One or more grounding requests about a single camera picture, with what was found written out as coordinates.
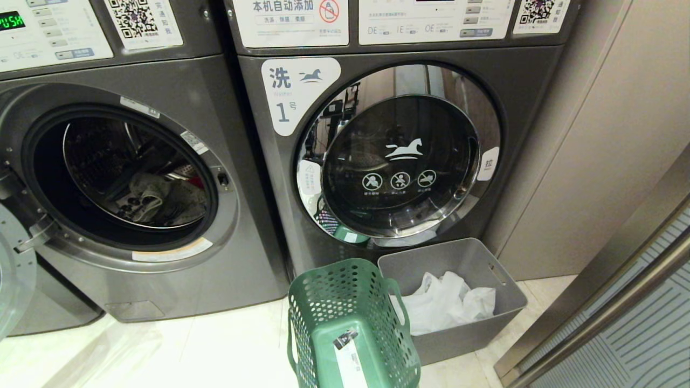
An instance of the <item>white horse logo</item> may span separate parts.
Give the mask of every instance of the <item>white horse logo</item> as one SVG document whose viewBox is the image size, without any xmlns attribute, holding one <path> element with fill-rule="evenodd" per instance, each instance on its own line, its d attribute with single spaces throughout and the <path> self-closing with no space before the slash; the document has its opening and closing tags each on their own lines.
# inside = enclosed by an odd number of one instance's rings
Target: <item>white horse logo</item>
<svg viewBox="0 0 690 388">
<path fill-rule="evenodd" d="M 414 139 L 409 146 L 396 146 L 395 144 L 388 144 L 386 148 L 395 148 L 395 151 L 386 155 L 386 157 L 392 157 L 391 160 L 398 159 L 419 159 L 416 156 L 411 155 L 423 155 L 423 153 L 417 151 L 417 147 L 422 145 L 422 139 Z"/>
</svg>

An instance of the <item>plastic laundry basket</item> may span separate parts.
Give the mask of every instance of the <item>plastic laundry basket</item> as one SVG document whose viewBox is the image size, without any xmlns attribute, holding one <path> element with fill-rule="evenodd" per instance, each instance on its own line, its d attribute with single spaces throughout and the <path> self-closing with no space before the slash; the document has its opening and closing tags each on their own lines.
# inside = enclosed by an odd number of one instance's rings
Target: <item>plastic laundry basket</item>
<svg viewBox="0 0 690 388">
<path fill-rule="evenodd" d="M 363 259 L 347 259 L 307 271 L 290 285 L 288 359 L 300 387 L 343 387 L 366 379 L 369 388 L 413 388 L 421 363 L 410 337 L 407 311 L 398 321 L 388 290 L 397 283 Z M 292 331 L 297 343 L 297 361 Z M 345 347 L 339 340 L 346 338 Z M 337 353 L 347 349 L 348 357 Z"/>
</svg>

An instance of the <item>gray plastic bin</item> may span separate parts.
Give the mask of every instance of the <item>gray plastic bin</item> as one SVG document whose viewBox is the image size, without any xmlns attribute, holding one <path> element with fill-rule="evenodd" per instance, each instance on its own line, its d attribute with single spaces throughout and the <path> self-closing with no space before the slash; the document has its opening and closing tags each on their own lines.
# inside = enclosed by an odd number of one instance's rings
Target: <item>gray plastic bin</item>
<svg viewBox="0 0 690 388">
<path fill-rule="evenodd" d="M 410 295 L 420 287 L 424 272 L 439 277 L 453 271 L 473 289 L 496 288 L 492 318 L 412 337 L 422 365 L 484 348 L 527 305 L 527 297 L 515 280 L 474 238 L 385 255 L 379 259 L 379 268 L 383 276 L 397 281 L 402 295 Z"/>
</svg>

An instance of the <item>warning icon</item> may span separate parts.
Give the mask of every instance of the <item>warning icon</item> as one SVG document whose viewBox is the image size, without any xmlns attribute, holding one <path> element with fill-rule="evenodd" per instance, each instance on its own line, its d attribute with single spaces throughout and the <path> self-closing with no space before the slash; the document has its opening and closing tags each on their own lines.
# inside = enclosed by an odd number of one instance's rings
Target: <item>warning icon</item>
<svg viewBox="0 0 690 388">
<path fill-rule="evenodd" d="M 332 23 L 340 16 L 340 6 L 335 0 L 323 0 L 319 6 L 319 14 L 323 21 Z"/>
</svg>

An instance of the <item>closed washing machine door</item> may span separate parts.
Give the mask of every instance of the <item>closed washing machine door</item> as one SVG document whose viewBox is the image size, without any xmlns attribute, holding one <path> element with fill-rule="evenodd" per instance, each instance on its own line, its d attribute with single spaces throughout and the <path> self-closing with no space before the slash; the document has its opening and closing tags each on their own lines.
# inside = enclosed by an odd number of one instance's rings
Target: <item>closed washing machine door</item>
<svg viewBox="0 0 690 388">
<path fill-rule="evenodd" d="M 313 118 L 297 187 L 339 240 L 414 245 L 471 210 L 499 147 L 496 110 L 477 82 L 443 66 L 395 66 L 351 82 Z"/>
</svg>

